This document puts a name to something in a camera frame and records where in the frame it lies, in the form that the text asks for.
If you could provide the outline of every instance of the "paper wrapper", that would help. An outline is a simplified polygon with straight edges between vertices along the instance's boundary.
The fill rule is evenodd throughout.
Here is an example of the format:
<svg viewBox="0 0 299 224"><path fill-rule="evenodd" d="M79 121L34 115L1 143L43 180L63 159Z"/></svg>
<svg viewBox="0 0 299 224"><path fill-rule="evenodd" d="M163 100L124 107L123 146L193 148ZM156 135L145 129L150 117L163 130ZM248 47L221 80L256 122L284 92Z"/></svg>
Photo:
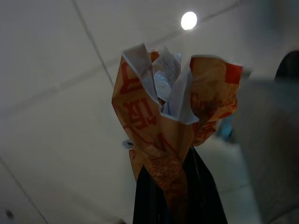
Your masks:
<svg viewBox="0 0 299 224"><path fill-rule="evenodd" d="M169 60L164 61L175 64L175 57L166 54ZM112 104L134 143L130 159L135 179L144 165L164 191L171 214L183 223L188 196L182 163L190 146L203 143L216 120L236 109L242 68L215 57L193 56L162 106L153 72L158 57L157 52L148 54L144 45L123 53ZM163 67L167 66L160 67L165 74L170 71Z"/></svg>

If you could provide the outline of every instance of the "ceiling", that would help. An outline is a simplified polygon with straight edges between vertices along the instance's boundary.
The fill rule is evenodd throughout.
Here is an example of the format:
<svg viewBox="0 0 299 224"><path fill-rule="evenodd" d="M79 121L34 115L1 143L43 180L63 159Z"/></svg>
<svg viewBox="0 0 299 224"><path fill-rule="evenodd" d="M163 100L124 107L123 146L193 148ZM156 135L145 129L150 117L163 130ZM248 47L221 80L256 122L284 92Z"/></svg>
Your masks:
<svg viewBox="0 0 299 224"><path fill-rule="evenodd" d="M0 156L48 223L132 219L135 181L121 147L127 137L111 106L124 49L165 45L183 64L194 54L218 55L253 77L274 78L293 46L281 45L271 1L254 2L1 1ZM187 11L200 21L188 32L180 28ZM45 223L8 174L1 174L0 206L13 207L21 223Z"/></svg>

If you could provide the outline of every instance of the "crumpled paper bag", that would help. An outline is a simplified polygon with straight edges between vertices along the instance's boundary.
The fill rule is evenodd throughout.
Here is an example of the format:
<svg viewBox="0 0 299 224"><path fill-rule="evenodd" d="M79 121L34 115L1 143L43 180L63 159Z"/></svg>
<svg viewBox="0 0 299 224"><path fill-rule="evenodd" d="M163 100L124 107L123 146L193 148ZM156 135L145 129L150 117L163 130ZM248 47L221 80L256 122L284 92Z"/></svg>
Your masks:
<svg viewBox="0 0 299 224"><path fill-rule="evenodd" d="M164 191L171 214L184 220L182 163L190 146L202 144L216 120L236 109L242 68L216 57L193 56L180 72L178 61L167 49L148 53L144 45L123 52L112 105L134 143L130 159L135 179L144 165ZM157 90L158 76L170 88Z"/></svg>

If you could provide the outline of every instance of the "ceiling light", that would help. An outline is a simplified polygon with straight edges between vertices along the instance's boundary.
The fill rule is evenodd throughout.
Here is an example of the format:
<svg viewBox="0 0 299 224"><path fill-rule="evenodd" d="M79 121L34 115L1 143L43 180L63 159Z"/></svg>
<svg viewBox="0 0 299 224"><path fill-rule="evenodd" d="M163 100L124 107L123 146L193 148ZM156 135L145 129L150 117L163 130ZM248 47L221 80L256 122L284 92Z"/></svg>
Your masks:
<svg viewBox="0 0 299 224"><path fill-rule="evenodd" d="M187 12L183 15L181 26L184 30L189 30L195 27L197 23L197 16L194 12Z"/></svg>

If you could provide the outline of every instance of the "crumpled paper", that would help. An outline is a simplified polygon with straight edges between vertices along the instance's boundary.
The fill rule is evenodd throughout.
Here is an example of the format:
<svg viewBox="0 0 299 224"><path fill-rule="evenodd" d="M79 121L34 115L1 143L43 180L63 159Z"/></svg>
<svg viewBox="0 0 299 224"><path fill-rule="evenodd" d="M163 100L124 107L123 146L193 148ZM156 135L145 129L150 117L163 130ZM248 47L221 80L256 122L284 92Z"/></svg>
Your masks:
<svg viewBox="0 0 299 224"><path fill-rule="evenodd" d="M112 105L134 143L135 179L144 165L164 191L171 214L184 220L182 163L192 144L202 144L216 121L236 110L242 67L214 56L192 56L181 71L179 61L167 49L148 53L140 45L124 51Z"/></svg>

